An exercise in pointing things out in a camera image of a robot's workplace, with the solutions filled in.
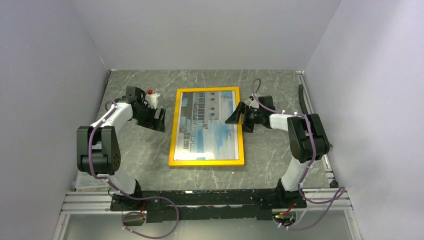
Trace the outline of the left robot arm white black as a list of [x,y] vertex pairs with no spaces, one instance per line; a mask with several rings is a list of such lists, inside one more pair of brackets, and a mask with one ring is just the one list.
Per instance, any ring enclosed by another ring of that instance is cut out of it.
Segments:
[[106,183],[114,193],[123,197],[130,210],[143,204],[143,195],[138,181],[120,168],[122,156],[118,133],[130,121],[136,125],[165,132],[166,110],[159,107],[159,93],[144,91],[130,86],[125,94],[105,104],[106,112],[88,126],[80,126],[76,132],[76,164],[82,173]]

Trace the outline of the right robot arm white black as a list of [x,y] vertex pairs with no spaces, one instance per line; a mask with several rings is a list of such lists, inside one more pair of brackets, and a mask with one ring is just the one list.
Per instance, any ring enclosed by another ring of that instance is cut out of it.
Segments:
[[283,189],[275,193],[275,202],[282,208],[293,203],[295,191],[313,167],[330,150],[330,143],[318,114],[277,111],[273,97],[252,94],[251,103],[239,102],[235,111],[225,120],[226,124],[241,122],[242,131],[251,133],[255,125],[288,133],[291,160],[280,182]]

